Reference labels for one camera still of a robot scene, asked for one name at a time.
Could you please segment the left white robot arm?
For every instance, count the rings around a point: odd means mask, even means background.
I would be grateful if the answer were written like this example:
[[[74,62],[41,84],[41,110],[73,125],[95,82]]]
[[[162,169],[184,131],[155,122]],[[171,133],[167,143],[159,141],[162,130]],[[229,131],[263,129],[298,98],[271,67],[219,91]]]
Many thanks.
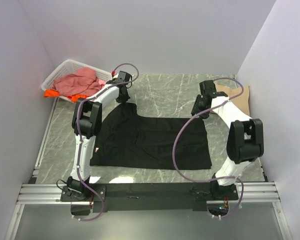
[[[127,85],[134,81],[133,76],[120,71],[107,81],[105,86],[93,96],[77,100],[72,118],[75,134],[75,154],[67,188],[84,197],[91,194],[88,188],[90,180],[90,158],[96,136],[102,126],[103,108],[110,102],[126,102],[130,99]]]

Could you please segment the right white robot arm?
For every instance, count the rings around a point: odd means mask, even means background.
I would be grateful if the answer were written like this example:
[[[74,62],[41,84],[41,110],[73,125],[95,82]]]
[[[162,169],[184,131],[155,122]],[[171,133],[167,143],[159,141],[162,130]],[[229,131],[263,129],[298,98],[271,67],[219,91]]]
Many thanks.
[[[226,143],[227,158],[213,175],[210,192],[221,198],[232,191],[243,171],[264,154],[263,122],[243,113],[223,91],[217,91],[213,80],[199,83],[200,94],[196,97],[191,114],[207,119],[210,112],[217,114],[229,127]]]

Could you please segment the black t-shirt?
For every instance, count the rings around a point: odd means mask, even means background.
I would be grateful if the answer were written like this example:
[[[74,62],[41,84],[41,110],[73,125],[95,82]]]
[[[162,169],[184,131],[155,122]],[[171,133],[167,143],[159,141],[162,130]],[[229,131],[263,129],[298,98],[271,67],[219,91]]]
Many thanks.
[[[140,169],[208,170],[212,166],[207,131],[194,119],[177,137],[187,118],[145,117],[134,103],[122,103],[103,120],[91,166]]]

